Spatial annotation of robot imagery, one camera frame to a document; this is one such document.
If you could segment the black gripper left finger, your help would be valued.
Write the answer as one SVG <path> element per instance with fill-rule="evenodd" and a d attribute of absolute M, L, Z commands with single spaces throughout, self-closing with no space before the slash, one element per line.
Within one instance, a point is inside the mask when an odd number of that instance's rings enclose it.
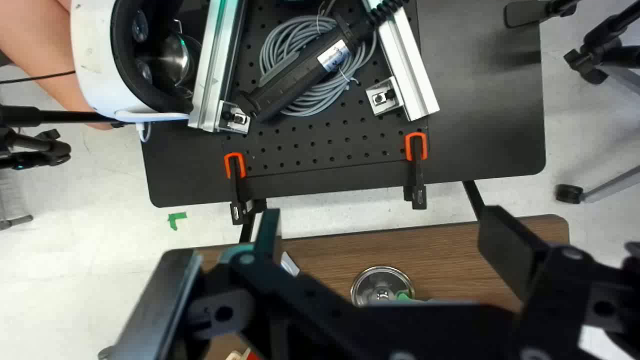
<path fill-rule="evenodd" d="M 266 208 L 250 215 L 241 233 L 241 242 L 228 250 L 228 265 L 233 268 L 272 267 L 280 268 L 282 261 L 282 224 L 280 210 Z"/>

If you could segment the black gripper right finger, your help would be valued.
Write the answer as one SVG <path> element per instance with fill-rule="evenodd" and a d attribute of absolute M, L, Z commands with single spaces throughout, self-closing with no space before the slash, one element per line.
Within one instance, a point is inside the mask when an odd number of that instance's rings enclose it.
<path fill-rule="evenodd" d="M 479 250 L 504 285 L 526 299 L 550 247 L 503 206 L 480 210 Z"/>

